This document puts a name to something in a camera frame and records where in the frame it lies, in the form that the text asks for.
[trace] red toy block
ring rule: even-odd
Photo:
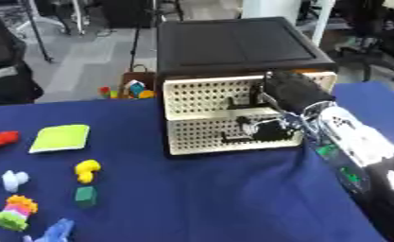
[[[18,140],[19,140],[18,131],[0,132],[0,147],[11,143],[16,143]]]

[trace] green component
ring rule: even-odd
[[[330,144],[330,145],[326,145],[324,147],[319,147],[317,149],[317,153],[319,155],[321,155],[324,158],[328,158],[331,156],[335,156],[336,155],[336,151],[337,151],[337,146]]]
[[[96,205],[96,190],[93,186],[79,187],[76,191],[75,201],[82,208]]]
[[[351,182],[360,181],[360,178],[357,175],[351,173],[347,167],[340,168],[340,172],[342,172],[342,174],[344,174],[345,177],[347,177],[347,179],[350,180]]]
[[[26,221],[9,211],[0,212],[0,227],[11,231],[21,232],[27,228]]]

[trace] lego brick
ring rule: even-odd
[[[79,187],[76,191],[75,201],[82,208],[96,205],[96,190],[93,186]]]

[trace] toy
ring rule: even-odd
[[[133,79],[125,85],[125,88],[130,91],[133,97],[138,98],[139,94],[146,89],[146,86],[143,82]]]
[[[76,191],[76,203],[82,208],[96,205],[96,190],[93,186],[79,187]]]
[[[139,98],[140,98],[140,99],[152,98],[152,97],[154,97],[154,96],[155,96],[155,92],[154,92],[154,91],[151,91],[151,90],[145,90],[145,91],[142,91],[142,92],[139,94]]]
[[[73,230],[75,222],[73,220],[62,218],[57,223],[49,227],[42,237],[35,242],[67,242],[67,237]],[[25,236],[24,242],[34,242],[30,236]]]
[[[96,160],[88,160],[81,162],[76,165],[75,173],[77,174],[77,180],[83,184],[88,184],[93,181],[93,171],[101,169],[101,165]]]
[[[110,98],[117,99],[119,97],[119,93],[115,90],[110,91]]]
[[[38,212],[38,204],[24,196],[13,195],[7,199],[6,207],[0,212],[0,227],[21,232],[27,228],[27,219]]]
[[[16,143],[18,140],[19,140],[18,131],[0,132],[0,147],[11,143]]]
[[[29,176],[23,171],[14,174],[11,170],[8,170],[1,178],[3,179],[4,188],[10,193],[17,193],[19,185],[29,181]]]
[[[110,98],[110,87],[100,87],[98,91],[104,98]]]

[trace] table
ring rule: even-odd
[[[386,87],[340,84],[335,93],[394,141],[394,95]],[[28,172],[21,192],[40,206],[27,232],[41,235],[65,216],[77,223],[77,242],[384,241],[312,150],[168,161],[158,116],[154,100],[0,107],[0,130],[22,133],[20,143],[0,148],[0,175]],[[26,154],[40,128],[71,123],[91,126],[85,149]],[[102,171],[94,183],[98,203],[83,210],[74,203],[73,168],[86,159],[97,159]],[[8,195],[0,181],[0,210]],[[19,237],[0,229],[2,242]]]

